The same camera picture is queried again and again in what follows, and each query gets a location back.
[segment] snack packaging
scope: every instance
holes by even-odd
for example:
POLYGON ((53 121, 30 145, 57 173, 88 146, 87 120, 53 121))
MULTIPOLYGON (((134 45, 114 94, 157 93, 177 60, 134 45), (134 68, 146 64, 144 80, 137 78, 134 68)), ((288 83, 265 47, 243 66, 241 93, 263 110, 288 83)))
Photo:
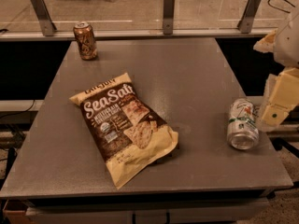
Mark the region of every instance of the snack packaging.
POLYGON ((178 133, 138 99, 127 73, 70 100, 80 106, 117 189, 178 143, 178 133))

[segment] bag of pretzels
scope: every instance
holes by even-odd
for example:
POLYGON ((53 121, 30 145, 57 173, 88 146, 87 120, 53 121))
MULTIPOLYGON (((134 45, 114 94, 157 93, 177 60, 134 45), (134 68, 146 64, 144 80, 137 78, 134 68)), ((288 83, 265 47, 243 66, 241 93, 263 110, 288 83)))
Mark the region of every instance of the bag of pretzels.
POLYGON ((70 100, 80 106, 117 189, 178 143, 178 133, 138 99, 126 73, 70 100))

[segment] table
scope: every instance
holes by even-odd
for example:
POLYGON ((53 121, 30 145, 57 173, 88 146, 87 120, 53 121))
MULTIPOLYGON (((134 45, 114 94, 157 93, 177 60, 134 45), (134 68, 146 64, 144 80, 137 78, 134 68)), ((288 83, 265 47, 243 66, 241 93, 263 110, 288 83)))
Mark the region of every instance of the table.
POLYGON ((80 223, 78 212, 94 223, 103 213, 103 223, 131 223, 138 210, 158 212, 148 217, 168 213, 171 223, 235 220, 265 208, 273 189, 292 185, 265 133, 249 151, 226 144, 229 106, 244 92, 214 38, 97 41, 97 47, 96 60, 82 61, 71 44, 1 190, 2 198, 28 203, 36 223, 62 213, 80 223), (125 72, 139 98, 179 133, 179 149, 117 190, 68 98, 125 72))

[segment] metal post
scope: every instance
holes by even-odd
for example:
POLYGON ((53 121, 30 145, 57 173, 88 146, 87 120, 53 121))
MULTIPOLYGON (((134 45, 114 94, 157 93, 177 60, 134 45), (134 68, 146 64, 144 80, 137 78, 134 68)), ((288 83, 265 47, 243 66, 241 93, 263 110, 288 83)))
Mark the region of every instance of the metal post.
POLYGON ((251 32, 254 17, 261 1, 262 0, 249 0, 247 2, 243 17, 237 25, 237 28, 240 30, 242 34, 248 34, 251 32))
POLYGON ((44 0, 31 0, 39 20, 40 28, 44 36, 54 35, 56 30, 55 24, 52 22, 44 0))
POLYGON ((164 0, 163 32, 165 35, 173 34, 175 0, 164 0))

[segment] gray tabletop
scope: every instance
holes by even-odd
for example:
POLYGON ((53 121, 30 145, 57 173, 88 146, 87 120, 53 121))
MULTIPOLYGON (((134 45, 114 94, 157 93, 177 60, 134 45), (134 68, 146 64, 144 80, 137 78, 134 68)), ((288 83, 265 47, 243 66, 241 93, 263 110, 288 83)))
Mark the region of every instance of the gray tabletop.
POLYGON ((227 112, 244 96, 213 38, 98 41, 82 61, 73 42, 1 197, 275 189, 292 181, 265 133, 239 151, 226 144, 227 112), (127 72, 142 101, 179 133, 172 157, 116 190, 77 106, 68 98, 127 72))

